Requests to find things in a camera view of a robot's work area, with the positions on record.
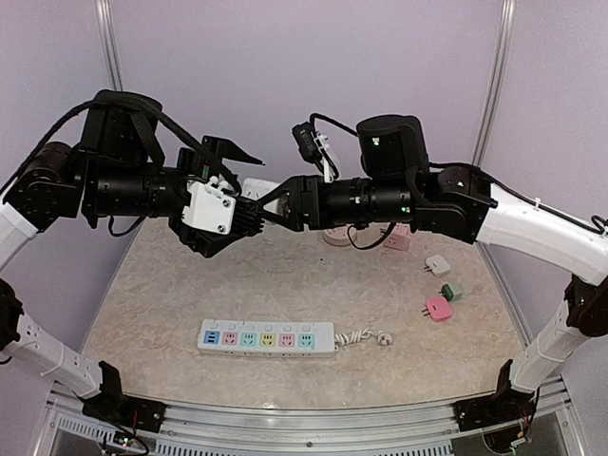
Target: green plug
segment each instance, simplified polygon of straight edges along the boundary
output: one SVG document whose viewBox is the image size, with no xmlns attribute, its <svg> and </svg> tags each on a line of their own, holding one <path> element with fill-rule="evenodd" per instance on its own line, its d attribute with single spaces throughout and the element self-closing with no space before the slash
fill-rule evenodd
<svg viewBox="0 0 608 456">
<path fill-rule="evenodd" d="M 456 301 L 463 297 L 463 287 L 457 283 L 447 283 L 441 287 L 439 294 L 447 299 L 447 302 Z"/>
</svg>

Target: white power cord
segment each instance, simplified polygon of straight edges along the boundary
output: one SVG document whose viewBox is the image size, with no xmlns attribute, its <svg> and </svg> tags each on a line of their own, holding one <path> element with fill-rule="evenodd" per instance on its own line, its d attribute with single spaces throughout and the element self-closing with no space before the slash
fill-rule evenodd
<svg viewBox="0 0 608 456">
<path fill-rule="evenodd" d="M 346 347 L 347 345 L 357 344 L 362 340 L 375 337 L 379 345 L 391 345 L 392 335 L 389 332 L 382 330 L 358 330 L 352 332 L 337 332 L 333 338 L 335 345 L 338 347 Z"/>
</svg>

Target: beige tabletop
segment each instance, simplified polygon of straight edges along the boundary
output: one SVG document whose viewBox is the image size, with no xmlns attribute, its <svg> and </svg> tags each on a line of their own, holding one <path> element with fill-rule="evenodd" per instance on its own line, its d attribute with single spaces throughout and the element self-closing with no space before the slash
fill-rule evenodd
<svg viewBox="0 0 608 456">
<path fill-rule="evenodd" d="M 360 235 L 364 243 L 378 227 Z M 440 254 L 442 278 L 425 273 Z M 464 297 L 434 323 L 425 301 L 446 282 Z M 385 330 L 333 358 L 200 354 L 205 318 L 331 321 L 339 332 Z M 319 233 L 266 227 L 214 258 L 180 244 L 166 220 L 148 220 L 127 253 L 85 346 L 118 368 L 126 392 L 252 408 L 335 409 L 411 404 L 493 390 L 521 344 L 477 250 L 416 233 L 408 252 L 332 247 Z"/>
</svg>

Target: pink plug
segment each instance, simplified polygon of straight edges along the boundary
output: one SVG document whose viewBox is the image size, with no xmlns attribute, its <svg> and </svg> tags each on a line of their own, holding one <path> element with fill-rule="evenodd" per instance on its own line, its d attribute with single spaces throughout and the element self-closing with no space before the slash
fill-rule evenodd
<svg viewBox="0 0 608 456">
<path fill-rule="evenodd" d="M 382 245 L 389 247 L 390 249 L 407 252 L 409 250 L 410 237 L 411 232 L 409 231 L 409 226 L 405 223 L 397 223 L 389 238 L 385 240 Z"/>
<path fill-rule="evenodd" d="M 427 299 L 427 305 L 422 311 L 424 316 L 430 315 L 430 319 L 437 321 L 449 320 L 452 317 L 452 306 L 443 296 L 435 296 Z"/>
</svg>

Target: vertical metal pole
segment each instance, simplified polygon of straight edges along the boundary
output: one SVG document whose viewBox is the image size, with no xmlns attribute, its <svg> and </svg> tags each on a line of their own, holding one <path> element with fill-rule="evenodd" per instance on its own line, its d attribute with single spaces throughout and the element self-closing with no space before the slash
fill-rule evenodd
<svg viewBox="0 0 608 456">
<path fill-rule="evenodd" d="M 118 60 L 118 50 L 116 48 L 116 38 L 112 26 L 112 11 L 109 0 L 95 0 L 97 10 L 97 23 L 99 34 L 102 39 L 102 49 L 104 51 L 105 66 L 109 77 L 110 87 L 113 90 L 123 89 L 123 78 L 121 76 L 121 66 Z"/>
<path fill-rule="evenodd" d="M 481 166 L 484 161 L 485 151 L 489 142 L 496 108 L 501 95 L 501 87 L 503 85 L 504 72 L 506 70 L 506 60 L 511 44 L 511 34 L 513 30 L 513 20 L 515 16 L 516 0 L 503 0 L 503 13 L 501 16 L 501 24 L 496 42 L 496 52 L 494 54 L 494 66 L 492 68 L 492 77 L 490 79 L 490 87 L 485 98 L 484 115 L 480 130 L 477 134 L 475 142 L 475 151 L 473 153 L 472 163 Z"/>
</svg>

